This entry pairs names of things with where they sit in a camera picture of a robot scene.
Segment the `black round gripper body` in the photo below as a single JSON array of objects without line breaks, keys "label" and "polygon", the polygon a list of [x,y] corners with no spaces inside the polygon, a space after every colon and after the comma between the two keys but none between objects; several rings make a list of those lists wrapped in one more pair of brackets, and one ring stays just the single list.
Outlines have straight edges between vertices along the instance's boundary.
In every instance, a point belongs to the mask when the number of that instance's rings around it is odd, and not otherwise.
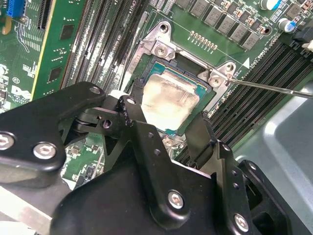
[{"label": "black round gripper body", "polygon": [[225,235],[227,225],[217,211],[216,181],[173,162],[191,203],[189,220],[165,230],[152,218],[136,162],[127,160],[68,194],[57,207],[52,235]]}]

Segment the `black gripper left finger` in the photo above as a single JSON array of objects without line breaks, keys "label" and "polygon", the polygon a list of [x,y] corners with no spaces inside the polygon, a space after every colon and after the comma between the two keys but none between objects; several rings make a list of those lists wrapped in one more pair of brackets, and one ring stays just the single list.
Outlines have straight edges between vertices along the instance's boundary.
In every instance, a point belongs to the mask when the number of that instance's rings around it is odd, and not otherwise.
[{"label": "black gripper left finger", "polygon": [[190,205],[157,129],[131,96],[111,98],[81,82],[0,116],[0,211],[41,235],[51,235],[53,215],[71,193],[61,182],[65,148],[87,133],[116,140],[111,157],[133,159],[154,221],[182,227]]}]

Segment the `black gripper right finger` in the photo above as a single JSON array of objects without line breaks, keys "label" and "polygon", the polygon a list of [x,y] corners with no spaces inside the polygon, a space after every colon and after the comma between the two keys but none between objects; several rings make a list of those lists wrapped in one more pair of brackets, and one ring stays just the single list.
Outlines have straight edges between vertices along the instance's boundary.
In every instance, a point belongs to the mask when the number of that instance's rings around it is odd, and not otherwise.
[{"label": "black gripper right finger", "polygon": [[273,193],[272,184],[249,160],[240,163],[232,150],[217,140],[199,113],[185,131],[196,169],[215,182],[214,225],[220,235],[290,235],[289,215]]}]

